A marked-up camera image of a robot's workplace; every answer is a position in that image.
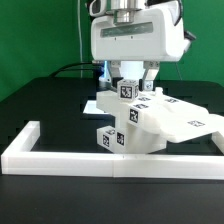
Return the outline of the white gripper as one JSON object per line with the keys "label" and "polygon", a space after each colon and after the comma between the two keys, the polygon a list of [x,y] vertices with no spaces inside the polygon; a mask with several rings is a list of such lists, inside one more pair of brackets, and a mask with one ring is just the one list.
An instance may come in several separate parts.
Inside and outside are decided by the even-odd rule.
{"label": "white gripper", "polygon": [[193,36],[184,30],[183,20],[173,23],[174,6],[153,6],[134,14],[130,24],[115,25],[112,16],[93,20],[91,52],[95,60],[109,61],[111,89],[123,79],[120,61],[144,61],[141,91],[152,91],[159,62],[176,62],[188,51]]}

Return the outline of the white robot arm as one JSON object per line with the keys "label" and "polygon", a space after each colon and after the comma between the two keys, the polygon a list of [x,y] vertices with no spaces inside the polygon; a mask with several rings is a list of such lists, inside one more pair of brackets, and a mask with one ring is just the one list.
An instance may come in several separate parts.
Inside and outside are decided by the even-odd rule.
{"label": "white robot arm", "polygon": [[153,88],[162,62],[177,62],[195,40],[184,29],[182,0],[91,0],[91,53],[121,79]]}

